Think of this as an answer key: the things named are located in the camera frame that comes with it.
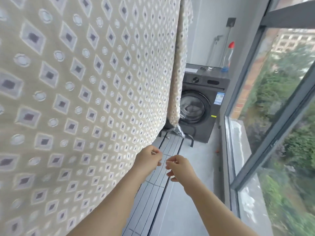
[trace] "washing machine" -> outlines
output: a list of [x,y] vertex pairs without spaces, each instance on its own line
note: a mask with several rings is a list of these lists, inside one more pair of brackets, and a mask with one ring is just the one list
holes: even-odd
[[[186,64],[180,100],[179,125],[195,141],[207,143],[229,86],[221,68]],[[166,129],[173,126],[167,121]]]

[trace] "sticker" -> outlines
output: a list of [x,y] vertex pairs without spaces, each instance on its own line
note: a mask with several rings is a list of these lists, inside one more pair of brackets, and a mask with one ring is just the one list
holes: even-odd
[[218,93],[217,93],[217,97],[215,98],[214,104],[221,105],[221,104],[222,104],[222,101],[223,101],[224,95],[225,95],[225,93],[220,93],[220,92],[218,92]]
[[198,69],[185,68],[185,72],[197,73]]

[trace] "left hand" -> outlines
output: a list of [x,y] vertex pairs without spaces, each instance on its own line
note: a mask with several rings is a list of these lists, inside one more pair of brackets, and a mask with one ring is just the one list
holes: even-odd
[[137,154],[131,170],[134,171],[141,180],[145,180],[157,166],[161,165],[160,160],[162,160],[162,157],[163,153],[157,147],[149,145]]

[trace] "spray bottle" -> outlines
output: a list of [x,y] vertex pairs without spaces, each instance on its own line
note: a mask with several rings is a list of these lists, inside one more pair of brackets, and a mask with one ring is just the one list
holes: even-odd
[[229,47],[228,47],[226,54],[224,56],[224,59],[223,59],[223,66],[222,66],[221,72],[229,71],[234,46],[235,46],[234,41],[229,44]]

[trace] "gray window frame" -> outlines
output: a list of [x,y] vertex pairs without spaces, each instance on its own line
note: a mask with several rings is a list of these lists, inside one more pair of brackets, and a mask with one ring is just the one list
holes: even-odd
[[264,140],[258,149],[251,154],[238,174],[235,174],[229,115],[243,89],[248,71],[256,59],[266,30],[268,28],[315,29],[315,22],[313,21],[315,19],[315,0],[272,11],[278,2],[279,0],[270,0],[267,6],[224,115],[228,178],[230,184],[230,207],[232,212],[238,216],[238,191],[253,177],[258,167],[270,157],[277,144],[284,139],[315,96],[314,61],[285,106],[277,113],[277,121],[266,132]]

